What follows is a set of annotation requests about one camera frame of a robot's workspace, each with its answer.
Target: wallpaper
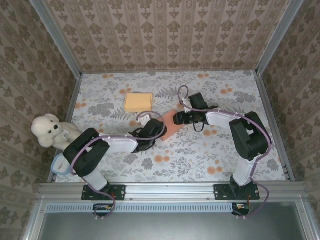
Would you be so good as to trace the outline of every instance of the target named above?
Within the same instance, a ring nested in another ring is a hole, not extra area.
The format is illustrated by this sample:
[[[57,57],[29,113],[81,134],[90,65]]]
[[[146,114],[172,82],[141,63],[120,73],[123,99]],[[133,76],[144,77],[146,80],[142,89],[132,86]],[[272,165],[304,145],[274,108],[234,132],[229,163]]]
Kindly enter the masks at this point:
[[[44,0],[82,72],[253,69],[290,0]]]
[[[18,240],[55,150],[40,147],[35,117],[63,119],[75,79],[27,0],[0,1],[0,240]]]
[[[296,180],[304,181],[319,221],[319,0],[304,1],[263,73],[263,80]]]

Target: yellow sponge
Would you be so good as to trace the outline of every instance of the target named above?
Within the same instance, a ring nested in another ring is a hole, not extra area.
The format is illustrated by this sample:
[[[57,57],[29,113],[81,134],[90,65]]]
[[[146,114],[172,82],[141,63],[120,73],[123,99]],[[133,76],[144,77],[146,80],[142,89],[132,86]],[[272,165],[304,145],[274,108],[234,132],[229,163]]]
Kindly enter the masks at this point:
[[[124,101],[124,109],[128,113],[151,111],[152,93],[127,93]]]

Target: teddy bear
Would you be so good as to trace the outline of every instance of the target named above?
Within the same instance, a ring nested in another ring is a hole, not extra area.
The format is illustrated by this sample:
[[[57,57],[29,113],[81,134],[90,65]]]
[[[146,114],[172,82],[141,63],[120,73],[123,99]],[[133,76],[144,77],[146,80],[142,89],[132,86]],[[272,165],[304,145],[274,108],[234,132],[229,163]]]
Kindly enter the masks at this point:
[[[62,151],[81,135],[75,125],[68,122],[60,122],[52,114],[35,118],[32,122],[31,131],[38,138],[42,147],[49,148],[53,146]]]

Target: blue object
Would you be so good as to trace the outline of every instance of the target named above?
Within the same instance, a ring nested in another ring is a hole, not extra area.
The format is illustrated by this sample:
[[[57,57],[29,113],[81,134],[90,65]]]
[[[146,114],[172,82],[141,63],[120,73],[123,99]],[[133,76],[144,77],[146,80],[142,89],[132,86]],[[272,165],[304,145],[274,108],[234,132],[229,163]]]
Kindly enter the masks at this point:
[[[70,173],[70,163],[65,158],[65,156],[60,153],[53,159],[53,162],[51,164],[51,171],[58,175],[68,175]]]

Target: robotic arm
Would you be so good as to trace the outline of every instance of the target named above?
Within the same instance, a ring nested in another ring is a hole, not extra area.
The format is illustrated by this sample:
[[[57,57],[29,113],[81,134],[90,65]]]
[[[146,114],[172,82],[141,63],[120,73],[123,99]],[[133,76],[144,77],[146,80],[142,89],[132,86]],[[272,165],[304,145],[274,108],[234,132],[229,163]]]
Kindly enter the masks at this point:
[[[201,93],[183,99],[184,105],[190,109],[196,110],[212,110],[217,109],[217,106],[208,107]],[[185,107],[184,111],[178,112],[173,121],[176,125],[202,123],[204,125],[215,125],[228,129],[232,133],[235,148],[238,154],[243,158],[239,159],[237,168],[230,178],[230,190],[233,195],[238,198],[241,195],[246,196],[246,186],[252,185],[251,174],[257,157],[263,155],[268,150],[268,141],[263,133],[247,120],[235,115],[229,115],[218,111],[193,111]],[[255,112],[249,112],[244,115],[246,118],[258,124],[261,129],[267,134],[269,141],[271,138],[268,135],[266,128],[261,122],[259,116]]]
[[[83,178],[94,189],[100,191],[109,185],[107,179],[97,169],[97,166],[102,160],[103,156],[107,153],[135,154],[141,151],[146,151],[152,148],[156,143],[156,139],[147,139],[158,136],[162,132],[163,128],[163,122],[157,119],[151,119],[147,122],[145,127],[141,127],[133,132],[129,132],[129,134],[126,136],[106,137],[97,140],[90,147],[88,147],[83,154],[80,155],[73,168],[79,177]],[[167,128],[165,127],[164,132],[158,138],[164,136],[166,132]],[[78,137],[69,145],[69,147],[64,150],[64,157],[70,164],[72,164],[82,148],[84,148],[93,139],[98,137],[101,137],[101,134],[94,128],[87,129],[83,134],[81,134],[80,137]]]

